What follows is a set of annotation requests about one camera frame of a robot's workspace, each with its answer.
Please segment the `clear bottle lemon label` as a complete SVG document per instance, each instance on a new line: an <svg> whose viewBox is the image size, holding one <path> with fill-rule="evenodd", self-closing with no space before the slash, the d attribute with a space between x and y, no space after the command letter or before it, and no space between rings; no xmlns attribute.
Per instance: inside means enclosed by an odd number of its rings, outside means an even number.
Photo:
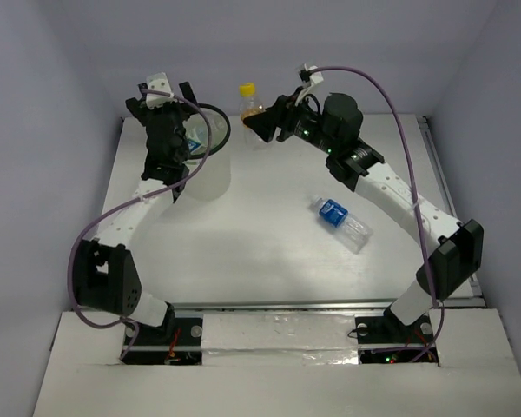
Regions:
<svg viewBox="0 0 521 417"><path fill-rule="evenodd" d="M209 154L212 156L225 146L228 140L228 125L224 122L211 121L212 146ZM202 159L208 145L208 129L201 119L198 122L187 121L184 123L186 137L190 150L190 160Z"/></svg>

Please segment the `clear bottle blue label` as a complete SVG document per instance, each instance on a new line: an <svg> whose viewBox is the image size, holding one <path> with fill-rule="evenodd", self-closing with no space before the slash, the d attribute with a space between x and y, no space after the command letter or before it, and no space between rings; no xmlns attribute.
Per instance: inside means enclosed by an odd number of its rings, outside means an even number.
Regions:
<svg viewBox="0 0 521 417"><path fill-rule="evenodd" d="M317 222L353 254L369 242L373 230L334 199L313 196L309 209Z"/></svg>

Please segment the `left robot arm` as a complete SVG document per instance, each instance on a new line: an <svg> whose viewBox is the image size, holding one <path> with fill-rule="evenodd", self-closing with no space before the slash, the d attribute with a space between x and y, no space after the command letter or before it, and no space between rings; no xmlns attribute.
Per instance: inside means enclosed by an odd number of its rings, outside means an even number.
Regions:
<svg viewBox="0 0 521 417"><path fill-rule="evenodd" d="M164 343L175 332L172 308L143 289L131 249L185 188L191 151L184 123L199 106L188 82L179 85L180 99L161 74L140 88L141 98L126 101L147 136L140 181L130 201L107 212L109 224L78 238L69 258L69 296L79 308L144 325L152 341Z"/></svg>

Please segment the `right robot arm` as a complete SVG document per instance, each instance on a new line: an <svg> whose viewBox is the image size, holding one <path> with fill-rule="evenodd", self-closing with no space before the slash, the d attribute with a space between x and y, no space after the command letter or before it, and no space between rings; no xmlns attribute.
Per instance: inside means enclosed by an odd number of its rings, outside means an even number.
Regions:
<svg viewBox="0 0 521 417"><path fill-rule="evenodd" d="M443 301L481 266L484 229L476 221L461 222L422 197L360 137L363 115L357 102L332 93L320 111L295 96L279 96L273 106L247 116L244 124L264 142L297 136L326 154L330 174L352 192L386 213L425 249L425 265L415 281L386 310L384 334L401 341L433 301Z"/></svg>

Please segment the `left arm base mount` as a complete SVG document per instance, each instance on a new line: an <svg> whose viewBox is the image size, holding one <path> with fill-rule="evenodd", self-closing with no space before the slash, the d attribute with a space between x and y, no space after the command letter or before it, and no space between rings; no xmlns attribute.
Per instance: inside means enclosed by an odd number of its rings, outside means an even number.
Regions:
<svg viewBox="0 0 521 417"><path fill-rule="evenodd" d="M197 314L178 315L168 306L160 327L141 325L134 344L129 343L130 327L122 344L122 363L150 366L199 366L202 364L201 337L203 317Z"/></svg>

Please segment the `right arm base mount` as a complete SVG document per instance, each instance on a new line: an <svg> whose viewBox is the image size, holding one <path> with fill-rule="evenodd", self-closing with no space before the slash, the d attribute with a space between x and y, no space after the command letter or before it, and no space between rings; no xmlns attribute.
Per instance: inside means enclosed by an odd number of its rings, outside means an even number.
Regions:
<svg viewBox="0 0 521 417"><path fill-rule="evenodd" d="M388 309L380 315L356 316L346 336L357 342L361 364L439 364L434 329L427 314L409 325Z"/></svg>

